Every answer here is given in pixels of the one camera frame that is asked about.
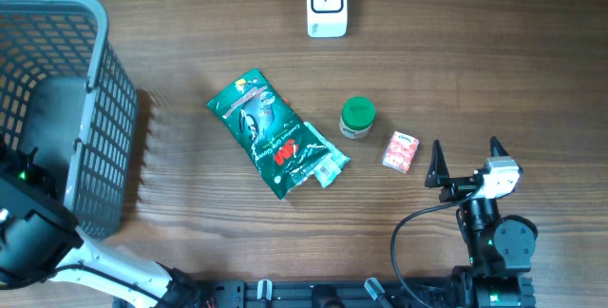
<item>perforated basket wall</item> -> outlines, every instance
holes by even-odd
[[[97,0],[0,0],[1,136],[19,148],[30,137],[24,135],[33,114],[29,110],[40,110],[32,102],[36,87],[83,77],[84,108],[75,115],[80,122],[74,122],[80,129],[66,136],[74,152],[63,179],[63,200],[97,239],[120,224],[138,107],[136,90],[106,40],[107,30],[107,15]]]

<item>small pink packet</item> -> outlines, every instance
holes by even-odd
[[[387,150],[384,152],[382,165],[407,174],[417,148],[417,139],[395,131],[390,138]]]

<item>plastic basket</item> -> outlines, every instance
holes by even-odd
[[[137,92],[97,0],[0,0],[0,136],[65,185],[87,234],[120,224]]]

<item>basket bottom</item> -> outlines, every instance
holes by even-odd
[[[83,117],[85,84],[83,77],[56,77],[37,85],[29,98],[18,145],[25,153],[38,147],[34,161],[56,178],[61,201]]]

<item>green bag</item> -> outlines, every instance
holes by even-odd
[[[331,151],[283,102],[258,69],[234,81],[207,107],[228,126],[279,199],[331,158]]]

